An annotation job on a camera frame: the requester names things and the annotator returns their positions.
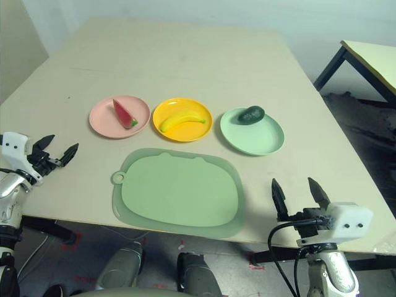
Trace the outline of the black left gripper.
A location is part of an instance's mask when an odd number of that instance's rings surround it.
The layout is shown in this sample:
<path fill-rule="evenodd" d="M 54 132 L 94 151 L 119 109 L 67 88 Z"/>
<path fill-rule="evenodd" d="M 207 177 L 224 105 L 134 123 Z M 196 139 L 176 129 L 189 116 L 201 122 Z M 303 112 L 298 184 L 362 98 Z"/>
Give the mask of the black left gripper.
<path fill-rule="evenodd" d="M 70 146 L 59 160 L 51 158 L 50 154 L 47 153 L 45 149 L 49 146 L 54 137 L 55 135 L 51 134 L 36 141 L 33 144 L 33 153 L 27 156 L 28 162 L 41 176 L 49 175 L 57 167 L 65 167 L 74 158 L 78 151 L 79 144 L 76 143 Z"/>

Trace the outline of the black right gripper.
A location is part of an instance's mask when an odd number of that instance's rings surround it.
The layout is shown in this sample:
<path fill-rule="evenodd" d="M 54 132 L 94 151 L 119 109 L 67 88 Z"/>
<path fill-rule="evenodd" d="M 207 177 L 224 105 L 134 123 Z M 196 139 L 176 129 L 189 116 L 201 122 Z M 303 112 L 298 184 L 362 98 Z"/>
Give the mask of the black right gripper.
<path fill-rule="evenodd" d="M 308 178 L 310 192 L 314 198 L 314 201 L 319 205 L 321 209 L 303 209 L 302 212 L 297 212 L 294 215 L 288 214 L 288 209 L 285 205 L 285 195 L 282 188 L 275 178 L 272 179 L 272 199 L 277 210 L 277 221 L 278 222 L 293 222 L 294 228 L 298 231 L 301 238 L 308 238 L 319 234 L 319 230 L 329 230 L 332 226 L 330 218 L 325 214 L 327 207 L 330 204 L 330 200 L 319 185 L 317 181 L 312 178 Z M 320 220 L 324 219 L 324 223 L 312 223 L 310 225 L 300 224 L 303 220 Z"/>

